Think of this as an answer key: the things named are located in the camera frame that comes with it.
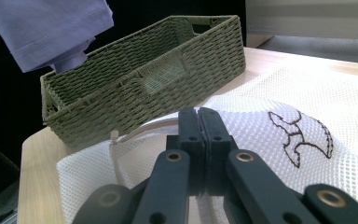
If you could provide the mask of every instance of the floor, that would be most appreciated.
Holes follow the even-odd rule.
[[[0,193],[0,223],[16,223],[16,220],[14,220],[13,222],[10,221],[10,218],[17,216],[17,203],[19,201],[19,184],[20,180],[17,180],[9,187],[7,187],[2,193]]]
[[[358,40],[276,35],[259,48],[358,63]],[[17,214],[18,199],[19,181],[16,181],[0,194],[0,219],[11,211],[12,216]],[[4,223],[16,223],[13,218]]]

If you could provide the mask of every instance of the white wall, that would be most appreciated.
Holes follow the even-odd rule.
[[[358,39],[358,0],[246,0],[248,34]]]

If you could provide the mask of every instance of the wooden table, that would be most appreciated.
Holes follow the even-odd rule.
[[[246,70],[215,94],[239,87],[266,71],[283,65],[306,64],[358,76],[358,63],[245,48]],[[22,145],[18,223],[65,223],[56,163],[70,154],[50,128],[30,136]]]

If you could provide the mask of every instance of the dark background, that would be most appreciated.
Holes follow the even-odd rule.
[[[108,0],[107,3],[113,10],[115,26],[97,35],[87,52],[170,15],[239,15],[245,41],[244,0]],[[0,36],[0,191],[20,176],[22,142],[45,127],[39,78],[50,70],[23,74]]]

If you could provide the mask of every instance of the basket handle hole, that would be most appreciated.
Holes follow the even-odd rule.
[[[199,24],[192,24],[193,32],[195,35],[203,34],[211,29],[210,25],[199,25]]]

